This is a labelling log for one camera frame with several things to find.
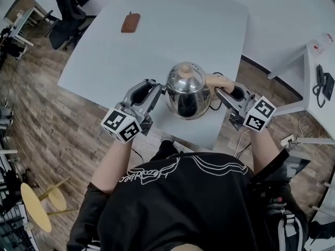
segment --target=shoe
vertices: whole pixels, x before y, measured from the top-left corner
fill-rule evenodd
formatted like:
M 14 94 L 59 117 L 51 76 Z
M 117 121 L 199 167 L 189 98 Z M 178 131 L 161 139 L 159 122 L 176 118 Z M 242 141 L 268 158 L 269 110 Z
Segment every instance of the shoe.
M 175 141 L 175 137 L 173 135 L 163 133 L 161 137 L 161 142 L 163 142 L 164 140 L 168 140 L 173 143 Z

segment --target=electrical cable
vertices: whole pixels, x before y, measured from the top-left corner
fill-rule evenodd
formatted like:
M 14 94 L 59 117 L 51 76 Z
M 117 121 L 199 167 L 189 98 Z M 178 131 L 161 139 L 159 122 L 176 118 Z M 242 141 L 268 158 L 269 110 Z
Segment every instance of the electrical cable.
M 306 111 L 304 112 L 304 115 L 300 117 L 299 119 L 299 129 L 301 132 L 301 136 L 304 137 L 304 131 L 309 128 L 309 125 L 304 126 L 303 128 L 301 127 L 301 120 L 306 116 Z
M 142 159 L 142 163 L 144 164 L 144 159 L 143 159 L 143 157 L 142 157 L 142 155 L 140 155 L 137 151 L 135 151 L 133 148 L 131 148 L 138 156 L 140 156 L 141 157 L 141 159 Z
M 325 105 L 325 103 L 326 103 L 326 99 L 325 99 L 325 98 L 323 99 L 322 104 L 320 104 L 320 101 L 319 101 L 319 97 L 320 97 L 320 93 L 321 93 L 321 88 L 322 88 L 322 87 L 323 87 L 323 86 L 322 86 L 321 84 L 317 84 L 317 85 L 314 86 L 313 89 L 312 89 L 313 94 L 316 96 L 316 100 L 317 100 L 318 105 L 319 105 L 320 108 L 322 108 L 322 107 Z
M 221 74 L 221 73 L 219 73 L 219 72 L 215 72 L 215 73 L 213 73 L 213 74 L 220 74 L 220 75 L 224 76 L 223 74 Z M 219 109 L 221 108 L 221 105 L 222 105 L 222 101 L 220 101 L 220 105 L 219 105 L 216 109 L 214 109 L 211 105 L 209 105 L 209 107 L 210 107 L 213 111 L 217 111 L 217 110 L 219 110 Z
M 311 135 L 313 135 L 314 131 L 315 131 L 317 128 L 318 128 L 318 127 L 313 127 L 313 129 L 312 129 L 311 131 L 309 131 L 309 132 L 304 136 L 304 138 L 309 138 Z M 288 146 L 289 146 L 289 149 L 290 149 L 290 150 L 293 150 L 297 145 L 301 144 L 301 142 L 297 142 L 296 138 L 294 138 L 294 141 L 295 141 L 295 142 L 290 141 L 290 142 L 288 143 Z
M 247 148 L 251 145 L 251 142 L 242 150 L 240 151 L 237 155 L 236 158 L 239 159 L 241 155 L 247 150 Z
M 246 132 L 248 132 L 248 131 L 250 131 L 250 129 L 245 130 L 245 131 L 240 135 L 240 139 L 239 139 L 239 141 L 238 141 L 238 143 L 237 143 L 235 152 L 234 152 L 234 154 L 233 154 L 232 156 L 235 156 L 235 154 L 236 154 L 236 152 L 237 152 L 237 149 L 239 148 L 239 145 L 240 145 L 242 136 L 244 135 L 244 133 L 246 133 Z

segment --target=white table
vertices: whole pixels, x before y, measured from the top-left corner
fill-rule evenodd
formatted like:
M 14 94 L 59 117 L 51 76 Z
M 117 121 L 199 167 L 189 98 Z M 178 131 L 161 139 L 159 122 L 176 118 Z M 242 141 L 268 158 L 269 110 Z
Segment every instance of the white table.
M 321 64 L 324 73 L 330 73 L 335 78 L 335 43 L 330 46 L 323 54 L 314 57 L 308 47 L 305 47 L 296 56 L 284 63 L 281 67 L 275 69 L 267 77 L 273 79 L 282 74 L 285 70 L 299 58 L 303 58 L 304 67 L 304 95 L 301 101 L 293 104 L 278 107 L 274 116 L 285 115 L 288 113 L 307 110 L 328 132 L 331 139 L 323 138 L 297 138 L 297 142 L 313 144 L 331 144 L 335 145 L 335 95 L 332 95 L 330 101 L 326 100 L 325 105 L 320 108 L 317 103 L 317 97 L 313 94 L 312 88 L 317 84 L 316 67 Z M 323 101 L 324 95 L 320 94 L 320 102 Z
M 110 0 L 90 25 L 58 82 L 107 108 L 145 78 L 165 84 L 170 69 L 191 61 L 207 73 L 236 79 L 248 10 L 231 0 Z M 129 12 L 141 19 L 135 33 L 121 33 Z M 166 133 L 212 149 L 226 114 L 208 110 L 186 121 L 161 96 L 150 114 Z
M 33 43 L 31 43 L 30 41 L 28 41 L 27 39 L 23 38 L 20 34 L 22 33 L 21 32 L 21 29 L 23 27 L 23 25 L 26 23 L 26 22 L 29 22 L 28 18 L 30 17 L 31 13 L 33 12 L 36 12 L 39 16 L 41 16 L 42 18 L 44 18 L 44 15 L 42 14 L 41 11 L 39 11 L 37 8 L 33 7 L 29 10 L 27 10 L 23 16 L 21 18 L 17 18 L 16 21 L 14 22 L 14 26 L 15 26 L 15 29 L 12 28 L 11 30 L 11 33 L 10 33 L 10 37 L 14 38 L 15 40 L 17 40 L 18 42 L 20 43 L 26 43 L 30 46 L 34 46 Z M 34 24 L 37 24 L 37 22 L 33 19 L 31 19 L 31 21 L 34 23 Z

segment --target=round wooden table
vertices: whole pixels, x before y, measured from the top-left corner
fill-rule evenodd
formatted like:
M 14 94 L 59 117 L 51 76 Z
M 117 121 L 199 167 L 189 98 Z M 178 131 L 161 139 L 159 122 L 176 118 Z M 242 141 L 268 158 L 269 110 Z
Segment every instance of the round wooden table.
M 49 216 L 44 210 L 40 199 L 28 184 L 21 184 L 21 195 L 31 218 L 36 222 L 37 225 L 40 226 L 42 230 L 51 232 L 52 226 Z
M 57 183 L 54 186 L 51 186 L 41 196 L 37 196 L 37 194 L 28 184 L 26 183 L 21 184 L 21 195 L 28 213 L 30 214 L 31 218 L 36 222 L 36 224 L 46 232 L 51 232 L 52 230 L 50 216 L 70 213 L 78 210 L 78 208 L 66 210 L 65 197 L 63 193 L 58 189 L 58 187 L 62 185 L 65 181 L 67 181 L 69 178 L 70 177 Z M 43 201 L 46 197 L 49 197 L 53 206 L 57 210 L 60 210 L 59 212 L 46 213 L 41 204 L 41 201 Z

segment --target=table leg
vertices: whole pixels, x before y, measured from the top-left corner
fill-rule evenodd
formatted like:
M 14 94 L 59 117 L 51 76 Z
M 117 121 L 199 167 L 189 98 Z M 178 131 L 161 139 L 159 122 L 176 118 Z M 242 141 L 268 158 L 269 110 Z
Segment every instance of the table leg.
M 296 142 L 306 143 L 306 144 L 325 144 L 325 145 L 335 145 L 335 141 L 332 139 L 325 138 L 297 138 Z
M 310 208 L 312 208 L 313 210 L 319 211 L 321 213 L 324 213 L 324 214 L 335 217 L 335 213 L 333 211 L 328 211 L 326 209 L 321 209 L 321 208 L 315 207 L 315 206 L 310 206 Z
M 335 189 L 335 186 L 333 186 L 332 184 L 329 184 L 328 182 L 321 182 L 321 184 L 323 183 L 323 185 L 325 185 L 326 187 L 330 188 L 330 189 Z
M 32 17 L 29 17 L 28 19 L 29 19 L 29 21 L 31 21 L 32 23 L 37 24 L 37 21 L 35 21 Z
M 34 26 L 29 19 L 27 19 L 26 22 L 29 23 L 31 26 Z
M 289 60 L 287 60 L 286 62 L 282 63 L 278 68 L 275 68 L 274 70 L 272 70 L 272 72 L 270 74 L 267 75 L 267 79 L 273 79 L 276 76 L 282 74 L 285 72 L 285 69 L 291 64 L 293 63 L 295 60 L 297 60 L 299 57 L 301 57 L 302 55 L 305 54 L 305 49 L 301 50 L 300 52 L 298 52 L 297 54 L 293 55 L 292 57 L 290 57 Z
M 0 154 L 13 154 L 17 153 L 17 150 L 0 150 Z
M 44 200 L 46 197 L 48 197 L 48 194 L 61 186 L 64 182 L 68 181 L 71 178 L 71 176 L 67 177 L 66 179 L 62 180 L 61 182 L 58 182 L 56 185 L 53 185 L 50 189 L 48 189 L 45 193 L 43 193 L 38 199 L 40 201 Z
M 23 41 L 21 41 L 20 39 L 18 39 L 17 37 L 13 37 L 15 39 L 15 41 L 21 43 L 21 44 L 25 44 Z
M 51 212 L 51 213 L 48 213 L 48 216 L 71 213 L 71 212 L 74 212 L 74 211 L 77 211 L 77 210 L 78 210 L 78 208 L 76 208 L 76 209 L 64 210 L 64 211 L 58 211 L 58 212 Z
M 304 110 L 306 110 L 306 102 L 305 100 L 301 100 L 295 103 L 278 107 L 273 116 L 287 115 L 292 112 L 304 111 Z
M 37 8 L 33 8 L 33 11 L 35 11 L 38 15 L 40 15 L 42 18 L 44 18 L 44 15 L 41 11 L 39 11 Z
M 24 42 L 24 43 L 26 43 L 26 44 L 28 44 L 28 45 L 30 45 L 30 46 L 34 46 L 34 44 L 32 43 L 32 42 L 29 42 L 27 39 L 24 39 L 22 36 L 20 36 L 20 35 L 16 35 L 15 37 L 17 37 L 18 39 L 20 39 L 22 42 Z
M 27 34 L 25 32 L 22 32 L 22 31 L 19 32 L 19 35 L 20 36 L 27 36 Z

